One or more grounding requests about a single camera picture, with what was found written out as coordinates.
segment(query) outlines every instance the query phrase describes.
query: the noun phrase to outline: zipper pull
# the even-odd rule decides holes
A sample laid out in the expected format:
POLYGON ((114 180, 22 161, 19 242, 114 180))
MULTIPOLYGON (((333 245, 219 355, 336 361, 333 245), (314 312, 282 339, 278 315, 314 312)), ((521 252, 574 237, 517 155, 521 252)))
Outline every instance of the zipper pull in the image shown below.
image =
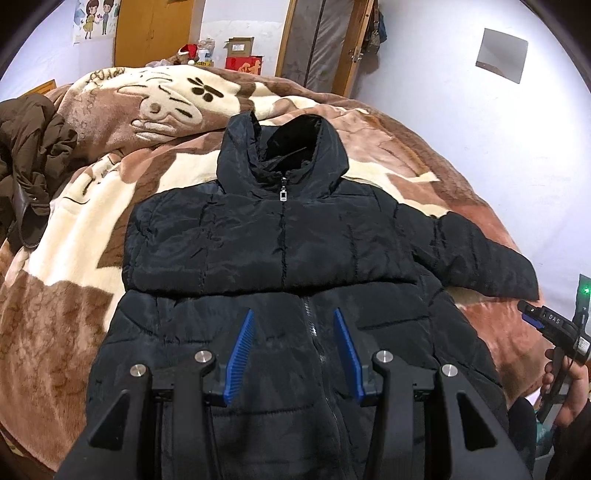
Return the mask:
POLYGON ((282 202, 287 201, 287 178, 281 178, 281 191, 279 192, 279 200, 282 202))

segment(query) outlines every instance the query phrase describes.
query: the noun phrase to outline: santa hat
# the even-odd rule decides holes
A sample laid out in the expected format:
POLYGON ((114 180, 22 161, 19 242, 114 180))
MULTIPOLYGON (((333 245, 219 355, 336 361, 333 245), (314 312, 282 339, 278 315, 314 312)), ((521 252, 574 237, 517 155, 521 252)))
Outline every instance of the santa hat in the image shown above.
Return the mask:
POLYGON ((189 65, 195 65, 195 59, 197 57, 197 46, 195 43, 188 43, 178 51, 179 55, 189 55, 189 65))

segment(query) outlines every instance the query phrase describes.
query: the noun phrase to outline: cartoon couple poster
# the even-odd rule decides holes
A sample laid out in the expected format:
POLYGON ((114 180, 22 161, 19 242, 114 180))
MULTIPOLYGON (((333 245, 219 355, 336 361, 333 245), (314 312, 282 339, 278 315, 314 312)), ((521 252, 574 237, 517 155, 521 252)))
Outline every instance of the cartoon couple poster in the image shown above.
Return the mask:
POLYGON ((114 38, 120 5, 121 0, 78 0, 74 13, 74 43, 114 38))

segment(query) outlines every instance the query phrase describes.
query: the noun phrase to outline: human hand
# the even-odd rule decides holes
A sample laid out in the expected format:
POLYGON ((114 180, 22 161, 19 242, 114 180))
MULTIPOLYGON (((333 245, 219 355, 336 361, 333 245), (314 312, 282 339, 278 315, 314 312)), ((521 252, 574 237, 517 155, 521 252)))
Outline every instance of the human hand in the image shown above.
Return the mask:
MULTIPOLYGON (((546 358, 552 360, 554 358, 554 349, 548 349, 545 352, 546 358)), ((562 360, 562 367, 568 369, 570 367, 569 375, 572 378, 569 393, 566 400, 560 409, 554 424, 560 428, 568 427, 573 420, 581 413, 587 399, 589 398, 589 371, 586 365, 578 362, 573 362, 570 358, 565 356, 562 360)), ((554 382, 554 375, 552 374, 553 362, 548 362, 544 368, 545 374, 542 377, 542 393, 548 393, 554 382)))

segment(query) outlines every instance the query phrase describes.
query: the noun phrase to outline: black sleeve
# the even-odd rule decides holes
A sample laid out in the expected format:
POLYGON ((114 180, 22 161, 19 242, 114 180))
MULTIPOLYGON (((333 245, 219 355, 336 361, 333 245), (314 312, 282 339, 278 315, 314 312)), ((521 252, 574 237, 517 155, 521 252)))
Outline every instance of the black sleeve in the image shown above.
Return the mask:
POLYGON ((394 202, 395 226, 410 241, 415 261, 444 287, 470 288, 489 297, 538 300, 534 267, 523 255, 489 240, 457 213, 427 216, 384 192, 381 195, 382 211, 383 195, 394 202))
POLYGON ((554 456, 546 480, 584 480, 589 478, 591 455, 591 403, 568 426, 554 434, 554 456))

